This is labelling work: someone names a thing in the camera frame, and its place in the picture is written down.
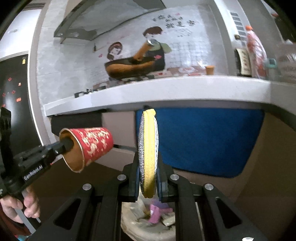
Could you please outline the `person's left hand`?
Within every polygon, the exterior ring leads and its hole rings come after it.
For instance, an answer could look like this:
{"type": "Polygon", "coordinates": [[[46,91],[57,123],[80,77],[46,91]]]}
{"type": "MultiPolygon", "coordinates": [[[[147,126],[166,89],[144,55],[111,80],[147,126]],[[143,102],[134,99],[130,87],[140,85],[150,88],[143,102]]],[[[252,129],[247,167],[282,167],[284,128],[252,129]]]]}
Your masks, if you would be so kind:
{"type": "Polygon", "coordinates": [[[39,199],[32,186],[26,188],[27,195],[23,201],[20,201],[12,196],[5,196],[1,199],[1,206],[4,214],[11,220],[17,223],[23,223],[20,216],[16,213],[16,209],[22,210],[27,218],[39,218],[40,217],[40,205],[39,199]]]}

